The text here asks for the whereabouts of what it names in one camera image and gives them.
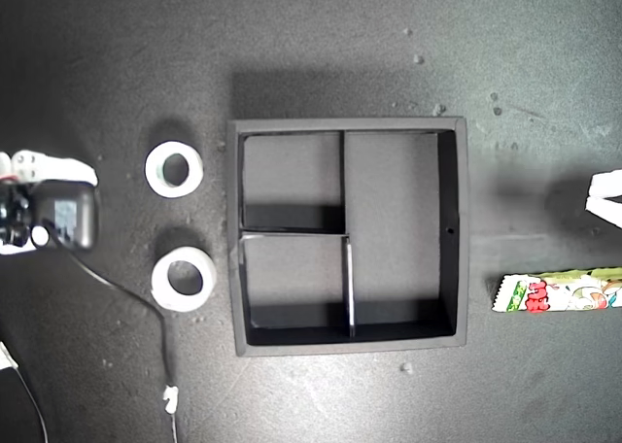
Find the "white cable connector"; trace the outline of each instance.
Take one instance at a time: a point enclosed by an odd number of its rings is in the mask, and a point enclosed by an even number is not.
[[[179,388],[167,386],[162,398],[168,401],[166,403],[166,412],[171,416],[175,414],[177,412],[177,403],[179,400]]]

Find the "tape roll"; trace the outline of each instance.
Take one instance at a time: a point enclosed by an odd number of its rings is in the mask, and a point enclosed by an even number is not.
[[[164,163],[171,156],[179,154],[188,164],[188,176],[179,186],[164,177]],[[145,162],[145,177],[155,193],[166,198],[178,198],[196,190],[203,181],[203,161],[198,152],[181,142],[164,142],[155,147]]]
[[[177,292],[168,279],[168,269],[176,261],[194,266],[201,275],[201,290],[185,295]],[[207,254],[195,247],[181,247],[162,257],[152,273],[152,296],[161,307],[176,312],[190,312],[201,307],[209,298],[216,284],[216,265]]]

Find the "white plastic part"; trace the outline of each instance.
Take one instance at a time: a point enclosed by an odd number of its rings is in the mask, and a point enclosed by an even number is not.
[[[166,403],[166,412],[171,416],[177,412],[177,403],[179,401],[179,388],[177,387],[166,387],[164,390],[164,397]]]
[[[188,176],[179,186],[164,178],[164,163],[175,154],[180,154],[188,163]],[[155,147],[145,162],[145,177],[155,193],[166,198],[178,198],[196,190],[203,181],[203,160],[192,147],[181,142],[164,142]]]
[[[30,231],[30,239],[36,246],[43,247],[50,242],[50,234],[44,227],[35,226]]]
[[[11,176],[13,174],[13,165],[11,157],[8,153],[0,152],[0,178]]]
[[[603,220],[622,227],[622,204],[604,198],[587,197],[585,209]]]
[[[177,292],[168,279],[168,269],[176,261],[193,265],[201,275],[202,286],[197,294]],[[152,273],[152,296],[161,307],[175,312],[191,312],[201,307],[209,298],[216,284],[216,265],[203,251],[195,247],[181,247],[162,257]]]
[[[0,370],[4,370],[5,368],[14,368],[17,370],[18,365],[11,357],[11,354],[9,354],[9,350],[4,343],[0,341]]]
[[[589,191],[590,197],[608,198],[622,195],[622,169],[595,174]]]
[[[18,247],[11,244],[0,243],[0,256],[16,256],[17,254],[26,254],[28,252],[36,251],[37,248],[32,243],[32,240],[28,240],[25,246]]]
[[[585,209],[603,220],[622,227],[622,204],[607,200],[622,195],[622,169],[595,174]]]
[[[54,158],[44,153],[22,150],[11,158],[12,174],[23,184],[47,180],[98,184],[95,170],[73,158]]]

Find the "colorful packet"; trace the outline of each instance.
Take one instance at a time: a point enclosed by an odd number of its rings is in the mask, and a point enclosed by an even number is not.
[[[493,310],[547,312],[622,307],[620,289],[622,268],[506,275],[497,293]]]

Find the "black cable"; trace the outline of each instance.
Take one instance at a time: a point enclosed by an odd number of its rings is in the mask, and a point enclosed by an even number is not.
[[[43,221],[43,227],[48,231],[54,243],[59,248],[62,248],[62,250],[64,250],[65,253],[69,256],[69,258],[71,258],[72,261],[76,265],[78,265],[85,273],[90,275],[92,278],[97,280],[99,283],[104,285],[106,288],[110,290],[115,290],[117,292],[122,292],[123,294],[131,297],[136,302],[139,302],[144,307],[149,309],[157,317],[157,319],[160,322],[161,334],[162,334],[161,349],[162,349],[162,360],[164,363],[164,376],[166,378],[166,385],[169,387],[174,387],[175,382],[173,380],[173,373],[172,373],[172,368],[170,365],[170,356],[169,356],[169,351],[168,351],[168,326],[166,323],[166,317],[164,317],[164,315],[159,310],[157,310],[157,308],[148,300],[142,298],[140,295],[136,294],[135,292],[132,292],[128,288],[125,288],[117,283],[114,283],[108,280],[104,276],[100,275],[99,273],[91,269],[78,256],[76,256],[69,247],[67,247],[65,242],[59,237],[59,233],[56,230],[56,227],[50,221],[47,221],[47,220]]]

